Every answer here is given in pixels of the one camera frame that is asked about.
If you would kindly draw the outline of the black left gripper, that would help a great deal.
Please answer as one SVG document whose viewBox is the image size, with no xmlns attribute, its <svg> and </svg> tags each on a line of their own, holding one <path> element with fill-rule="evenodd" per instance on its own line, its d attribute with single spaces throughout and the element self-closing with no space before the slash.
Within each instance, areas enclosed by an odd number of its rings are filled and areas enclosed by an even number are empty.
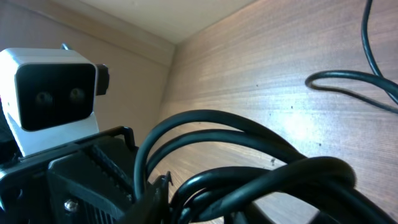
<svg viewBox="0 0 398 224">
<path fill-rule="evenodd" d="M 169 224 L 170 172 L 134 203 L 136 152 L 133 130 L 120 126 L 11 157 L 1 163 L 1 223 Z"/>
</svg>

